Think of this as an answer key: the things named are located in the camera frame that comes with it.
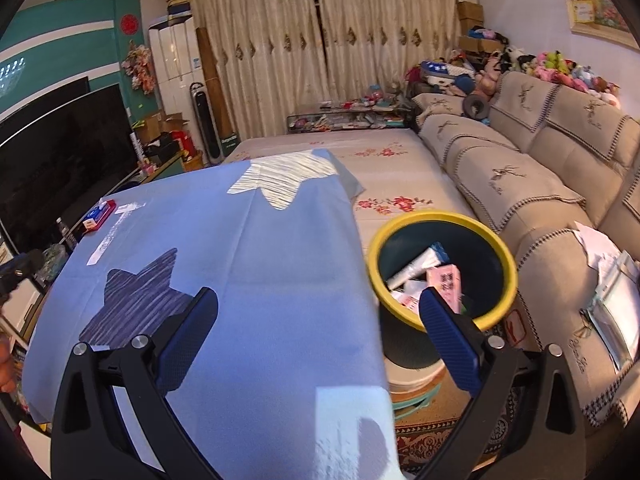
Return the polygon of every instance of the picture frame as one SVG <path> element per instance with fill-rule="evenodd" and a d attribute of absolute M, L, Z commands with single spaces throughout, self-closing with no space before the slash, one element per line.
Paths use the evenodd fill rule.
<path fill-rule="evenodd" d="M 611 0 L 566 0 L 571 32 L 617 43 L 640 52 L 624 18 Z"/>

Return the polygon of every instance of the silver bolt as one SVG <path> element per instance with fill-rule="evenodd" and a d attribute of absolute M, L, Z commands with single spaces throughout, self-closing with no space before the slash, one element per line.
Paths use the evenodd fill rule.
<path fill-rule="evenodd" d="M 78 343 L 76 346 L 74 346 L 74 354 L 83 355 L 86 352 L 86 349 L 86 343 Z"/>
<path fill-rule="evenodd" d="M 146 335 L 137 335 L 131 340 L 131 346 L 140 350 L 149 343 L 149 338 Z"/>
<path fill-rule="evenodd" d="M 560 348 L 560 345 L 557 345 L 555 343 L 549 345 L 549 353 L 553 356 L 553 357 L 561 357 L 562 356 L 562 349 Z"/>
<path fill-rule="evenodd" d="M 496 350 L 502 350 L 504 348 L 504 339 L 502 339 L 499 335 L 489 336 L 488 341 L 491 348 L 495 348 Z"/>

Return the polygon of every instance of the beige sofa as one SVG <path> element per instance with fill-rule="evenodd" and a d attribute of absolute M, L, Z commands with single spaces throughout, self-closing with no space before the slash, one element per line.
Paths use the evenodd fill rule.
<path fill-rule="evenodd" d="M 624 426 L 640 399 L 640 364 L 616 372 L 580 314 L 597 274 L 571 229 L 596 228 L 640 260 L 640 125 L 588 94 L 515 72 L 500 80 L 491 127 L 452 115 L 458 99 L 418 96 L 428 116 L 420 137 L 516 257 L 507 338 L 530 350 L 560 344 L 591 433 L 613 413 Z"/>

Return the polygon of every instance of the curtain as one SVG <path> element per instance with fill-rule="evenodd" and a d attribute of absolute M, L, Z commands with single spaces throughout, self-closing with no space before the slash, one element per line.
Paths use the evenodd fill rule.
<path fill-rule="evenodd" d="M 288 115 L 328 98 L 314 0 L 190 1 L 242 140 L 284 134 Z"/>
<path fill-rule="evenodd" d="M 456 47 L 456 0 L 319 1 L 332 98 L 402 84 L 410 67 Z"/>

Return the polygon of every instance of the white striped star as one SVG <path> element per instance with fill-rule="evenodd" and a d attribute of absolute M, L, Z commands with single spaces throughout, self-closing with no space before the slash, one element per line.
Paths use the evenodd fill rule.
<path fill-rule="evenodd" d="M 311 150 L 265 156 L 252 160 L 249 169 L 227 193 L 260 189 L 271 206 L 283 211 L 293 202 L 305 180 L 334 174 L 338 174 L 335 166 L 326 158 L 314 155 Z"/>

